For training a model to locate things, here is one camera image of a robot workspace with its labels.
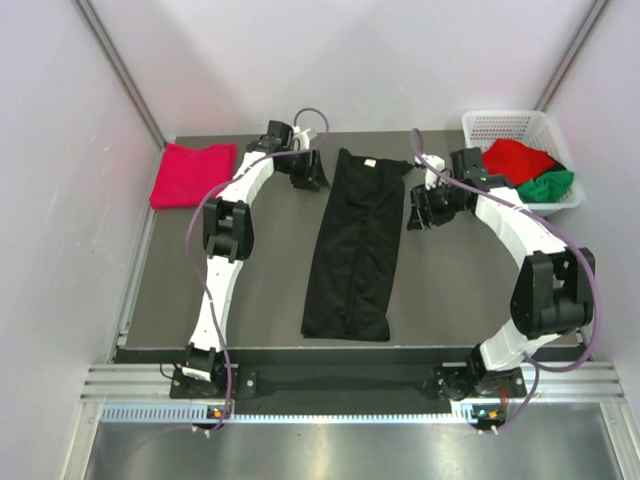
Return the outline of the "black t shirt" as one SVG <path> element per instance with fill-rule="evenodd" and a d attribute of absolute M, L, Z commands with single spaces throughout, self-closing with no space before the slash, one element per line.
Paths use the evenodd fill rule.
<path fill-rule="evenodd" d="M 301 334 L 390 340 L 391 298 L 404 216 L 406 161 L 342 148 L 313 254 Z"/>

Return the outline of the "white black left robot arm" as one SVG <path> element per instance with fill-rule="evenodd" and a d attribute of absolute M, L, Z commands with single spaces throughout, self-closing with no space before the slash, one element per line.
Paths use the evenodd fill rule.
<path fill-rule="evenodd" d="M 252 203 L 276 172 L 288 175 L 296 186 L 320 189 L 319 152 L 311 146 L 316 132 L 286 125 L 282 133 L 266 133 L 245 150 L 230 180 L 205 193 L 194 219 L 202 220 L 206 268 L 194 273 L 203 287 L 196 326 L 185 348 L 180 373 L 205 396 L 230 387 L 231 362 L 227 323 L 237 279 L 254 247 Z"/>

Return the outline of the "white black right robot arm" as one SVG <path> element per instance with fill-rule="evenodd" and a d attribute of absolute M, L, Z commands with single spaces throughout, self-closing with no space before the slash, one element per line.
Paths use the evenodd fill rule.
<path fill-rule="evenodd" d="M 531 216 L 517 191 L 506 185 L 477 194 L 449 183 L 417 186 L 410 192 L 407 228 L 444 225 L 471 211 L 488 226 L 513 258 L 519 273 L 509 318 L 496 334 L 476 345 L 462 368 L 440 367 L 440 393 L 455 401 L 487 396 L 515 381 L 520 365 L 542 346 L 587 325 L 593 318 L 588 276 L 595 258 L 574 253 L 567 243 Z"/>

